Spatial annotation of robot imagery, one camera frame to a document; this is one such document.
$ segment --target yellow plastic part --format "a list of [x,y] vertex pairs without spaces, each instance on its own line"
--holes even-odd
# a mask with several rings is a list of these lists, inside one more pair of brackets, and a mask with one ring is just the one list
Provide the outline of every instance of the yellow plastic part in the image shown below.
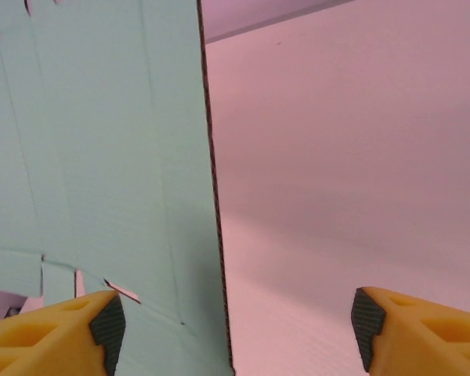
[[0,320],[0,376],[107,376],[89,324],[116,291],[102,291]]
[[470,313],[364,287],[357,290],[352,310],[360,347],[362,332],[380,312],[370,310],[376,307],[369,308],[363,294],[385,312],[381,333],[372,337],[372,362],[367,366],[371,376],[470,376]]

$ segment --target black rubber pad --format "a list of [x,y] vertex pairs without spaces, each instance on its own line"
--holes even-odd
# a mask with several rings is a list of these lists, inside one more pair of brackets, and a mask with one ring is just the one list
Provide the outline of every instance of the black rubber pad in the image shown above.
[[386,312],[362,288],[357,288],[352,307],[352,325],[362,357],[363,369],[369,372],[373,361],[373,339],[385,323]]
[[124,339],[125,316],[120,296],[115,296],[90,323],[92,337],[104,348],[104,369],[114,376]]

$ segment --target corrugated cardboard edge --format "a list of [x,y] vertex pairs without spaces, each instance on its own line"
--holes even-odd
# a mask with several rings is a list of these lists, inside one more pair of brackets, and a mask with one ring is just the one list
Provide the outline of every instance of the corrugated cardboard edge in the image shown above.
[[230,333],[230,315],[228,313],[228,295],[226,293],[225,257],[224,257],[224,250],[223,250],[223,244],[222,244],[221,215],[219,211],[219,195],[218,195],[218,179],[216,175],[214,137],[212,134],[211,99],[209,96],[207,57],[205,53],[204,21],[202,18],[201,0],[197,0],[197,11],[198,11],[198,27],[199,27],[199,34],[200,34],[200,40],[201,40],[201,55],[202,55],[201,64],[202,64],[202,77],[204,80],[205,116],[207,118],[207,125],[208,125],[209,151],[211,155],[212,188],[213,188],[213,193],[214,193],[216,225],[217,225],[217,230],[218,230],[219,260],[221,262],[221,271],[222,271],[223,300],[225,303],[226,339],[228,341],[229,362],[230,362],[231,368],[233,369],[233,353],[232,353],[232,341],[231,341],[231,333]]

